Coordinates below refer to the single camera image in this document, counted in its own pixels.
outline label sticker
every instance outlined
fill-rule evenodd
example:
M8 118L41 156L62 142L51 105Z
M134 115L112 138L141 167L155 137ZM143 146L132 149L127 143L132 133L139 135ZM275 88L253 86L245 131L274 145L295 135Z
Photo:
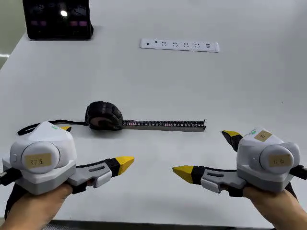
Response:
M272 136L272 133L263 130L258 133L254 138L259 141L265 142L270 136Z
M43 153L25 156L25 164L28 169L50 166L51 153Z
M291 157L288 154L269 156L270 167L291 166L291 163Z

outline black wrist strap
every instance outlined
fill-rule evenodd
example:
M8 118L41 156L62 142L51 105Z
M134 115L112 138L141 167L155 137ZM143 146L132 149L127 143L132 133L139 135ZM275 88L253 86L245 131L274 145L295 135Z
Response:
M85 121L68 121L68 120L54 120L49 121L50 123L56 125L56 124L67 124L67 125L80 125L80 126L88 126L88 124ZM19 136L31 133L40 123L33 124L30 126L27 126L25 128L22 128L17 132Z

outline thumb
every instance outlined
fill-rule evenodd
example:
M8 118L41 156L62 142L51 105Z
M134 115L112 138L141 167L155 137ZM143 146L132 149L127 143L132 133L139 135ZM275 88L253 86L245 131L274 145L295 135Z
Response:
M246 197L250 200L258 200L262 199L264 197L270 196L271 193L262 191L260 189L257 189L255 187L245 187L243 190L243 197Z
M69 184L62 184L56 189L46 193L47 196L54 199L65 200L72 193L72 187Z

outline human hand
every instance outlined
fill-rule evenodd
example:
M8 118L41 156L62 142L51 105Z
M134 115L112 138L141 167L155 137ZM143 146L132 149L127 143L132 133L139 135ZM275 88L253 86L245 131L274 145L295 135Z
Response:
M307 213L287 190L274 194L246 187L243 196L250 199L255 208L277 230L306 230Z
M41 195L27 193L12 206L0 230L43 229L71 193L72 187L68 184Z

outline floor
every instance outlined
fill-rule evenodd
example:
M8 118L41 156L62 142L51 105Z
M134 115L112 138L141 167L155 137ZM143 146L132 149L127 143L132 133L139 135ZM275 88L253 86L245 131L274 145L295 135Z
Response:
M22 0L0 0L0 68L25 32Z

